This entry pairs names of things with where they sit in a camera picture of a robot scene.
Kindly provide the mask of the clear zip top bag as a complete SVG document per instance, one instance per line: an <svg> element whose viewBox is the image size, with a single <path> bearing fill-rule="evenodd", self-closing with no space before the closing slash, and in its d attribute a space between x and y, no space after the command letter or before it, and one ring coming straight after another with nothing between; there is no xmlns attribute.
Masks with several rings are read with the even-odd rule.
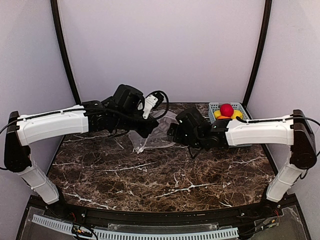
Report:
<svg viewBox="0 0 320 240"><path fill-rule="evenodd" d="M158 126L154 128L148 137L141 137L138 133L131 130L128 137L132 143L133 151L137 154L142 153L144 150L153 150L160 148L169 148L175 145L173 141L167 139L167 131L171 123L177 124L177 114L168 111L166 115L158 119Z"/></svg>

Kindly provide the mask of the black frame post right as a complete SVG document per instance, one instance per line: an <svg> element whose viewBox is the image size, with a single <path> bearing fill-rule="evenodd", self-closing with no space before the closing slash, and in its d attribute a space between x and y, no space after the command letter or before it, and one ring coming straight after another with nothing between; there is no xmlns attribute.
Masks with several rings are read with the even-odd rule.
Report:
<svg viewBox="0 0 320 240"><path fill-rule="evenodd" d="M273 2L272 0L265 0L264 2L264 10L263 10L263 16L262 16L262 22L261 22L261 28L260 28L256 53L255 53L254 61L252 64L252 69L249 76L246 91L242 100L242 106L244 108L248 107L248 104L254 89L254 85L256 82L256 78L258 75L258 71L259 71L259 67L260 67L260 63L261 63L261 59L264 51L264 46L267 38L268 28L269 28L269 21L270 21L270 16L272 11L272 2Z"/></svg>

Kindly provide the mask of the red apple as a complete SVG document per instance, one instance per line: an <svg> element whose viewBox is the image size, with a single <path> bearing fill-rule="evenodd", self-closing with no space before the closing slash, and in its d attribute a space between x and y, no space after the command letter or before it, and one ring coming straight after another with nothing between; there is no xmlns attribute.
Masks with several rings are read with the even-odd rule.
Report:
<svg viewBox="0 0 320 240"><path fill-rule="evenodd" d="M231 118L234 114L234 109L231 104L225 103L220 106L220 114L224 117Z"/></svg>

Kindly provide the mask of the light blue perforated basket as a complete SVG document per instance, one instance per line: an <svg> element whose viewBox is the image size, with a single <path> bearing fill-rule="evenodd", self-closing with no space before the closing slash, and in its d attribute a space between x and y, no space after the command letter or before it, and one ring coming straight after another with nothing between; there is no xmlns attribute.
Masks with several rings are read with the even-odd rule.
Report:
<svg viewBox="0 0 320 240"><path fill-rule="evenodd" d="M218 103L211 102L208 105L208 117L211 127L206 136L209 138L208 146L212 148L242 148L249 147L252 144L231 145L227 141L226 132L228 123L239 117L241 120L248 120L249 117L242 105L238 102Z"/></svg>

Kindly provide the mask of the black frame post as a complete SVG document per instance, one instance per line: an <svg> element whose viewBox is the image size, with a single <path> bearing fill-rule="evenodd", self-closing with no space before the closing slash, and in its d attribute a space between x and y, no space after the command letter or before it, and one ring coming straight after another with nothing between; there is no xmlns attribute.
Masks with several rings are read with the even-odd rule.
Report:
<svg viewBox="0 0 320 240"><path fill-rule="evenodd" d="M248 104L254 89L254 85L256 82L256 78L258 75L258 71L259 71L259 67L260 67L260 63L261 63L261 59L264 51L264 46L267 38L268 28L269 28L269 21L270 21L270 16L272 11L272 2L273 2L272 0L265 0L264 2L264 10L263 10L263 16L262 16L262 22L261 22L261 28L260 28L256 53L255 53L254 61L252 64L252 69L249 76L246 91L242 100L242 106L244 108L248 107Z"/></svg>
<svg viewBox="0 0 320 240"><path fill-rule="evenodd" d="M72 93L73 100L76 104L81 103L81 98L76 86L76 81L73 75L71 63L68 56L67 46L65 43L63 28L62 28L62 21L60 17L59 11L59 3L57 0L50 0L50 7L52 13L52 19L55 29L55 34L58 42L59 52L62 59L62 63L64 66L65 74L67 77L68 85Z"/></svg>

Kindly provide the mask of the black front rail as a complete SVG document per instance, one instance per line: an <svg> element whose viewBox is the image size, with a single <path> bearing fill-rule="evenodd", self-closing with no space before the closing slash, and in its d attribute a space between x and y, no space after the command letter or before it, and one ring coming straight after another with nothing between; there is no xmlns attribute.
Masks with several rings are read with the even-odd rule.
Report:
<svg viewBox="0 0 320 240"><path fill-rule="evenodd" d="M242 232L252 232L255 221L284 215L284 208L296 206L295 194L286 194L279 203L267 202L263 199L238 207L228 207L214 210L187 212L134 212L106 210L65 204L62 208L47 206L45 214L63 220L75 221L88 227L107 227L110 224L177 227L217 223L220 227L239 227Z"/></svg>

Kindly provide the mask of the orange fruit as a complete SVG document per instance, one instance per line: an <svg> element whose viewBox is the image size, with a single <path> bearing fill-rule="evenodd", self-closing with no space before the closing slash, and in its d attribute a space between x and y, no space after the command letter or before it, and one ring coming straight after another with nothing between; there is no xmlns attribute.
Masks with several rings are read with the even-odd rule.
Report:
<svg viewBox="0 0 320 240"><path fill-rule="evenodd" d="M217 117L218 120L231 119L229 116L220 115Z"/></svg>

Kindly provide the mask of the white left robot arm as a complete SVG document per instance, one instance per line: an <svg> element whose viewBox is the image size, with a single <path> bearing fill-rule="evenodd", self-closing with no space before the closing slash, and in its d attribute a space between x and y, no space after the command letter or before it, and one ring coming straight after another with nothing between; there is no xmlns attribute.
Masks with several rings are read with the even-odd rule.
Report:
<svg viewBox="0 0 320 240"><path fill-rule="evenodd" d="M62 207L64 196L39 165L41 155L33 145L51 142L70 134L85 134L107 130L136 131L142 137L151 134L158 125L151 112L161 100L153 94L144 100L122 103L106 99L92 100L74 106L36 114L13 111L0 130L5 135L2 171L19 176L41 200L49 206Z"/></svg>

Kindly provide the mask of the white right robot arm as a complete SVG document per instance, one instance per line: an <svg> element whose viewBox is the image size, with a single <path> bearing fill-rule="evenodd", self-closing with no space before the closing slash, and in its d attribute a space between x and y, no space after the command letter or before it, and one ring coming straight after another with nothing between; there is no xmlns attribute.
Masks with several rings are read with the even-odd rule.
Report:
<svg viewBox="0 0 320 240"><path fill-rule="evenodd" d="M264 197L277 203L317 163L320 151L310 126L313 119L296 109L290 115L263 119L220 118L210 123L196 108L176 116L167 131L169 141L209 151L244 145L262 145L277 172Z"/></svg>

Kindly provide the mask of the black frame post left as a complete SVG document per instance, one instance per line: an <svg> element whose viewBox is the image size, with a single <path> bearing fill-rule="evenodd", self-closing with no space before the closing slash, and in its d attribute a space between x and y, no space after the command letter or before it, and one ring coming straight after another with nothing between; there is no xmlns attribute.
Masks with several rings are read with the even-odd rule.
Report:
<svg viewBox="0 0 320 240"><path fill-rule="evenodd" d="M52 19L55 29L55 34L58 42L59 52L62 59L62 63L64 66L65 74L67 77L68 85L72 93L73 100L76 104L81 103L81 98L76 86L76 81L73 75L71 63L68 56L67 46L65 43L63 28L62 28L62 21L60 17L59 11L59 3L57 0L50 0L50 7L52 13Z"/></svg>

